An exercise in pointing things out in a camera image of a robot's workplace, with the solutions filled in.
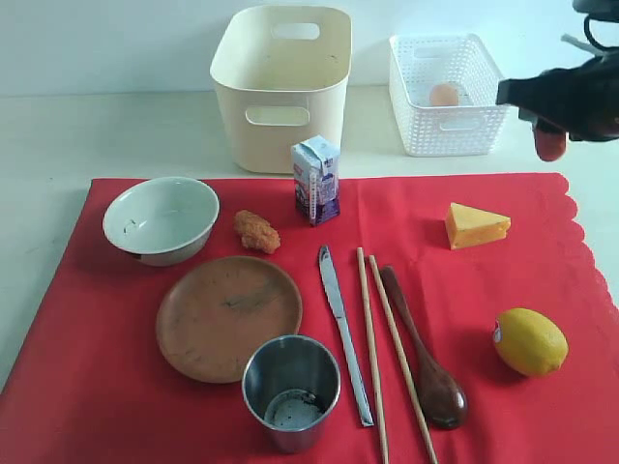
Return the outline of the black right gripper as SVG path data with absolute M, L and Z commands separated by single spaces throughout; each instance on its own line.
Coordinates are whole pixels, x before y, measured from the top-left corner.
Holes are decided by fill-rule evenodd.
M 509 78 L 498 83 L 497 105 L 549 105 L 550 116 L 526 108 L 518 118 L 535 131 L 570 134 L 572 141 L 611 141 L 618 138 L 618 52 L 583 65 L 553 69 L 530 78 Z

